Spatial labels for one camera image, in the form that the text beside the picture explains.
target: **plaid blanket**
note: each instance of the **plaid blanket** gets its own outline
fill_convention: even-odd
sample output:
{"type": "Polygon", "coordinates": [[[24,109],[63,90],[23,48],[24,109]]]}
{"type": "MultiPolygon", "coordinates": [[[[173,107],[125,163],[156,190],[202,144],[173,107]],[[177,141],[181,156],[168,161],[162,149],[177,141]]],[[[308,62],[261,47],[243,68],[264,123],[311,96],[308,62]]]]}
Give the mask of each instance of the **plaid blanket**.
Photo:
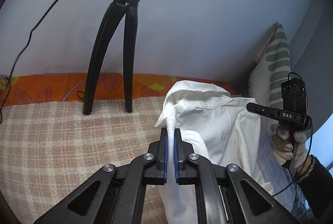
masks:
{"type": "MultiPolygon", "coordinates": [[[[23,223],[32,223],[104,164],[116,166],[147,152],[159,139],[154,127],[164,97],[95,101],[93,113],[83,103],[48,102],[3,109],[0,125],[0,189],[23,223]]],[[[167,223],[157,188],[148,186],[142,223],[167,223]]]]}

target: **blue rubber pad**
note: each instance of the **blue rubber pad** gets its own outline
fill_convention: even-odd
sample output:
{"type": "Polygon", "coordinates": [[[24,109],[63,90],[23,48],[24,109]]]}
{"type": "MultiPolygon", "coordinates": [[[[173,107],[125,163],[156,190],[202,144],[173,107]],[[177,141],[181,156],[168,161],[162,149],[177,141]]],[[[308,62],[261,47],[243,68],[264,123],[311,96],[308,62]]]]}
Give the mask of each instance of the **blue rubber pad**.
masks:
{"type": "Polygon", "coordinates": [[[178,150],[177,150],[177,139],[174,137],[174,177],[176,183],[179,181],[179,162],[178,162],[178,150]]]}
{"type": "Polygon", "coordinates": [[[169,140],[168,135],[165,140],[165,151],[164,151],[164,174],[163,174],[163,182],[167,182],[167,170],[168,170],[168,154],[169,154],[169,140]]]}

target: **white glove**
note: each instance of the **white glove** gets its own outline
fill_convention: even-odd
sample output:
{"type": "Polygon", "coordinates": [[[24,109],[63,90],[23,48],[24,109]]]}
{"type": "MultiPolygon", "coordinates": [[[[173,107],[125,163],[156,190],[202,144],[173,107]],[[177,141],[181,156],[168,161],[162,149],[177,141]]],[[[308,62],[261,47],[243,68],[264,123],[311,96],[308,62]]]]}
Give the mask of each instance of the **white glove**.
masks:
{"type": "MultiPolygon", "coordinates": [[[[272,136],[272,141],[275,145],[274,157],[276,161],[283,165],[287,160],[292,159],[293,146],[288,141],[289,129],[285,126],[279,125],[276,128],[276,135],[272,136]]],[[[294,162],[294,168],[301,167],[306,159],[308,150],[305,148],[306,134],[303,131],[295,131],[294,139],[298,142],[297,153],[294,162]]]]}

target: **shirt sleeve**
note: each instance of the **shirt sleeve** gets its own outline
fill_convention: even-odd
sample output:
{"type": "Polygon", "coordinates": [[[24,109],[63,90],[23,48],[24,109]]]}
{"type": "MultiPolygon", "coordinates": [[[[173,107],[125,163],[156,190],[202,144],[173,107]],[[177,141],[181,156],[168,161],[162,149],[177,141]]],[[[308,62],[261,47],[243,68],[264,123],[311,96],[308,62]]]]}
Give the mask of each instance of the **shirt sleeve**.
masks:
{"type": "Polygon", "coordinates": [[[316,219],[320,219],[333,200],[333,178],[329,171],[311,156],[308,170],[296,183],[301,187],[316,219]]]}

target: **lamp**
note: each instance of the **lamp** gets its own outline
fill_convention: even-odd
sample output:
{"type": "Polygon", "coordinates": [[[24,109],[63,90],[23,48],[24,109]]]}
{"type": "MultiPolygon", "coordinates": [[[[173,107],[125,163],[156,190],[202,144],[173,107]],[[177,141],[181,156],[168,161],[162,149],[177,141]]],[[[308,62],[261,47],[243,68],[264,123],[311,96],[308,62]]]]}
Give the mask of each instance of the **lamp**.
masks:
{"type": "Polygon", "coordinates": [[[132,112],[134,50],[138,29],[139,1],[140,0],[113,0],[104,14],[89,63],[83,104],[83,114],[85,115],[90,114],[92,111],[94,95],[104,56],[110,40],[124,16],[124,98],[126,111],[129,113],[132,112]]]}

